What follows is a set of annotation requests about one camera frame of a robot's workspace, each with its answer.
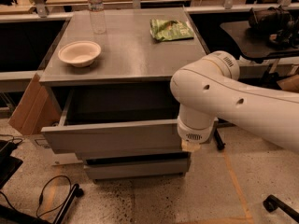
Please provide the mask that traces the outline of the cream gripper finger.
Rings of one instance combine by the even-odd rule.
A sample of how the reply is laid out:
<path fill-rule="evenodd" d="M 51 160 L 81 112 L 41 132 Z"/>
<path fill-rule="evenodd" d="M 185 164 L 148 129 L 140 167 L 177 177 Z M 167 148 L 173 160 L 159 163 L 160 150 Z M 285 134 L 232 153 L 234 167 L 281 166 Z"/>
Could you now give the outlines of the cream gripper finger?
<path fill-rule="evenodd" d="M 201 148 L 201 145 L 198 143 L 192 143 L 189 141 L 182 140 L 181 148 L 183 151 L 186 151 L 186 152 L 195 152 Z"/>

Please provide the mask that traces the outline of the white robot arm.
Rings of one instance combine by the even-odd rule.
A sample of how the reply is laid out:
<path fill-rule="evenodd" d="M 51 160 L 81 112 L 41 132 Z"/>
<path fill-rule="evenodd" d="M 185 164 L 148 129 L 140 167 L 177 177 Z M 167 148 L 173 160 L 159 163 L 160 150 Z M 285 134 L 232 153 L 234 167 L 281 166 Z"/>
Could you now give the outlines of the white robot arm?
<path fill-rule="evenodd" d="M 235 57 L 215 51 L 172 76 L 170 90 L 180 103 L 178 134 L 195 144 L 206 143 L 217 119 L 299 152 L 299 94 L 250 86 L 238 81 Z"/>

